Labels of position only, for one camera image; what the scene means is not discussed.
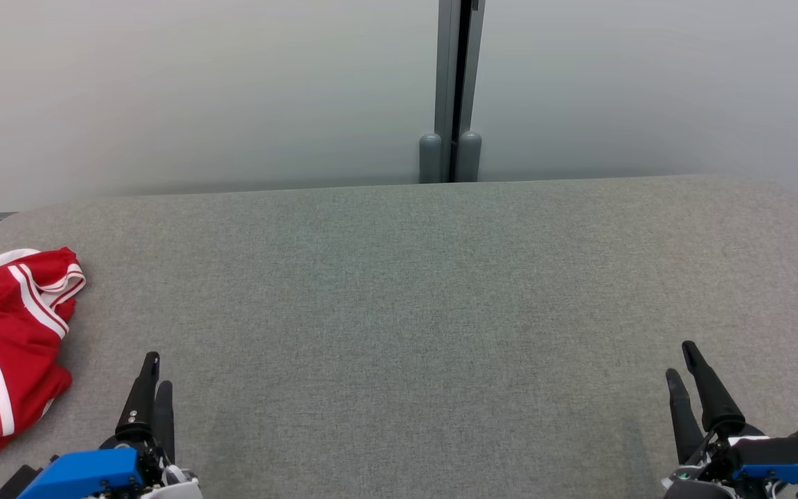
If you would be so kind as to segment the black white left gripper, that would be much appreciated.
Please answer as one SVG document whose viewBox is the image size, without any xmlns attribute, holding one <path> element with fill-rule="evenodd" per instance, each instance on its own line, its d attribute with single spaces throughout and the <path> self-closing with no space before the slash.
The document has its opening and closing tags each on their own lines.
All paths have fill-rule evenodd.
<svg viewBox="0 0 798 499">
<path fill-rule="evenodd" d="M 113 436 L 99 448 L 135 448 L 141 480 L 124 487 L 105 486 L 99 499 L 203 499 L 197 474 L 175 462 L 173 383 L 159 383 L 159 353 L 149 351 L 131 386 L 116 426 L 117 434 L 152 434 L 141 442 Z"/>
</svg>

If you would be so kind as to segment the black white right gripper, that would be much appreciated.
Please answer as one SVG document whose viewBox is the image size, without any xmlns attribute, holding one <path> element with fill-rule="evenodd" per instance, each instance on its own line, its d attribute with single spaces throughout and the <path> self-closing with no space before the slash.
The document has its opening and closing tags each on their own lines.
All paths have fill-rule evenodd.
<svg viewBox="0 0 798 499">
<path fill-rule="evenodd" d="M 662 499 L 767 499 L 764 479 L 734 479 L 727 452 L 747 440 L 767 436 L 750 424 L 725 384 L 693 341 L 684 341 L 685 365 L 701 404 L 703 434 L 691 409 L 691 396 L 675 369 L 665 371 L 669 410 L 679 465 L 664 480 Z M 728 439 L 718 434 L 740 434 Z"/>
</svg>

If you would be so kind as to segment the red Bulls basketball shorts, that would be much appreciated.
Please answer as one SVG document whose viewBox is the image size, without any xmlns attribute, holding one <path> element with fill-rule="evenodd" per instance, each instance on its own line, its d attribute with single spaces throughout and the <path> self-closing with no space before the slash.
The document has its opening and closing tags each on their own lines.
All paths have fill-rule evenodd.
<svg viewBox="0 0 798 499">
<path fill-rule="evenodd" d="M 0 451 L 69 388 L 57 365 L 60 333 L 35 319 L 0 317 Z"/>
</svg>

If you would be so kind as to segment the grey partition post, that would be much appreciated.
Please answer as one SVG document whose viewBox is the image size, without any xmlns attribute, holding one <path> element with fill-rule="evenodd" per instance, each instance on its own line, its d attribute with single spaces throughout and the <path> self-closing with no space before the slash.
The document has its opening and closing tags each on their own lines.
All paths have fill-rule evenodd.
<svg viewBox="0 0 798 499">
<path fill-rule="evenodd" d="M 472 115 L 486 3 L 487 0 L 461 0 L 454 114 L 456 139 L 450 168 L 450 181 L 456 183 L 476 182 L 479 179 L 479 158 L 484 140 L 472 126 Z"/>
<path fill-rule="evenodd" d="M 457 45 L 463 0 L 438 0 L 433 132 L 419 139 L 419 183 L 450 179 L 454 132 Z"/>
</svg>

